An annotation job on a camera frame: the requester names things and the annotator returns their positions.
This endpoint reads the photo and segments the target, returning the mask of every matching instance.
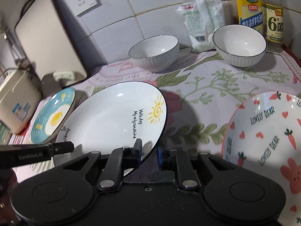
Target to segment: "table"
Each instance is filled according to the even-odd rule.
[[[200,151],[220,155],[227,124],[246,99],[269,90],[301,98],[301,68],[299,60],[290,54],[294,56],[288,48],[281,53],[266,52],[257,65],[237,68],[225,63],[214,50],[195,54],[188,48],[182,49],[175,63],[161,73],[147,72],[128,60],[119,61],[94,69],[92,77],[73,86],[76,106],[113,84],[148,82],[163,92],[168,105],[167,125],[160,142],[168,149],[182,149],[189,155]],[[29,127],[21,135],[13,135],[10,144],[30,142],[31,125],[48,100],[40,102]],[[14,170],[21,182],[52,167],[51,160]],[[153,152],[126,180],[154,182],[172,178],[171,173],[159,172]]]

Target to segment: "bottle label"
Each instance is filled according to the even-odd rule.
[[[262,34],[262,0],[236,0],[239,24]]]
[[[281,43],[283,37],[283,8],[264,3],[264,37],[272,42]]]

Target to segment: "yellow sun drawing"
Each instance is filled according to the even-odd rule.
[[[165,100],[163,99],[162,95],[157,96],[157,100],[155,100],[155,106],[152,107],[152,112],[148,113],[150,117],[148,117],[148,120],[150,120],[150,124],[154,123],[156,124],[157,121],[160,121],[160,115],[163,113],[161,106],[165,104]]]

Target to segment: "blue plate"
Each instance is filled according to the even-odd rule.
[[[75,98],[75,90],[66,88],[55,94],[43,107],[34,122],[31,130],[31,141],[33,144],[45,143],[58,127],[62,124],[65,116],[69,114]]]

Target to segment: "bottle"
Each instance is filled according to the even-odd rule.
[[[283,38],[283,0],[263,0],[263,36],[267,49],[282,51]]]
[[[254,28],[261,34],[262,1],[261,0],[231,0],[233,8],[233,22]]]

